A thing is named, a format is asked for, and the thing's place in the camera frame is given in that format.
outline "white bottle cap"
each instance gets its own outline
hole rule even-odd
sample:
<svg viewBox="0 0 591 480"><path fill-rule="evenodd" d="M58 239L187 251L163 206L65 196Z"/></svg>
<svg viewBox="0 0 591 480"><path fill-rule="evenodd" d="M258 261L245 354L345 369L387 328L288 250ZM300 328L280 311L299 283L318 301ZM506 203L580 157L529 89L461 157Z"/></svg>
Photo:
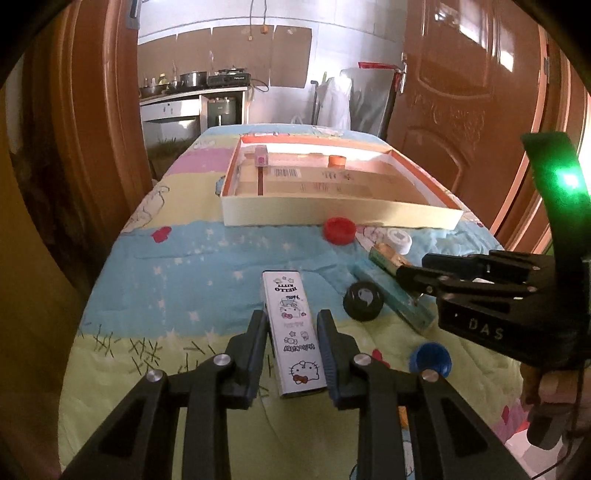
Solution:
<svg viewBox="0 0 591 480"><path fill-rule="evenodd" d="M400 228L388 229L388 243L400 255L406 255L410 252L413 239L404 230Z"/></svg>

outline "cooking pot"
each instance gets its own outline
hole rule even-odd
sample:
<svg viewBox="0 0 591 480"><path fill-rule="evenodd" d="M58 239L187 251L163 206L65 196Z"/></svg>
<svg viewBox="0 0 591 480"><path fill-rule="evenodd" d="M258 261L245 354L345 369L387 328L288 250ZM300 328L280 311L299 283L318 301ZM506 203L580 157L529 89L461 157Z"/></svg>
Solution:
<svg viewBox="0 0 591 480"><path fill-rule="evenodd" d="M205 88L207 86L207 72L183 73L178 81L182 89Z"/></svg>
<svg viewBox="0 0 591 480"><path fill-rule="evenodd" d="M163 85L152 85L151 87L140 87L139 88L139 95L142 98L153 97L156 95L160 95L164 93L164 91L168 88L169 84L165 83Z"/></svg>

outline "red bottle cap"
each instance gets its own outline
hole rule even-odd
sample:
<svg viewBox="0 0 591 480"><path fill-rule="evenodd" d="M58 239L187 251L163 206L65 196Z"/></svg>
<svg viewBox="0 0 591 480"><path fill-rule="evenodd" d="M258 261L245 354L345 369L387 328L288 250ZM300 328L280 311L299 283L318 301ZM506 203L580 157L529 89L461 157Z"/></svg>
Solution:
<svg viewBox="0 0 591 480"><path fill-rule="evenodd" d="M355 224L341 217L329 218L324 224L324 238L334 245L347 245L355 240Z"/></svg>

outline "person's hand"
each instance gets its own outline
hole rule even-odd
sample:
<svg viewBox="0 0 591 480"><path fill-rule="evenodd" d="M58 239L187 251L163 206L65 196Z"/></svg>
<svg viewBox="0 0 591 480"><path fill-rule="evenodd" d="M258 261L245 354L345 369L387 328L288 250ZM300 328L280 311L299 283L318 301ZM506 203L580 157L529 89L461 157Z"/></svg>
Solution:
<svg viewBox="0 0 591 480"><path fill-rule="evenodd" d="M542 375L539 369L522 364L521 376L521 405L525 411L539 403L574 403L577 398L578 371L554 371ZM584 373L581 406L591 407L591 369Z"/></svg>

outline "colorful bedspread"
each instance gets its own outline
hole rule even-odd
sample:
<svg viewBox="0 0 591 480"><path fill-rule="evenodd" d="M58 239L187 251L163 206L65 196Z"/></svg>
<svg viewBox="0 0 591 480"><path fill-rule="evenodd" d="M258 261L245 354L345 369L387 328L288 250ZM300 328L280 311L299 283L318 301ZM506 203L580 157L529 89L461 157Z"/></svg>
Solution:
<svg viewBox="0 0 591 480"><path fill-rule="evenodd" d="M188 371L223 352L262 307L261 273L269 269L299 270L313 313L330 309L339 330L393 368L406 370L410 353L426 339L446 345L454 365L448 380L501 437L510 436L522 420L519 408L512 408L521 390L516 362L436 325L420 336L388 307L363 324L346 315L342 297L355 281L352 267L367 256L360 245L330 245L315 226L224 227L215 186L246 132L381 142L305 125L216 127L174 163L115 242L86 306L60 401L62 464L147 370ZM500 248L467 209L454 231L408 232L408 258L417 264L427 252ZM435 316L434 306L427 306ZM233 478L348 479L356 463L357 412L335 410L326 393L279 399L272 361L267 363L253 407L228 413Z"/></svg>

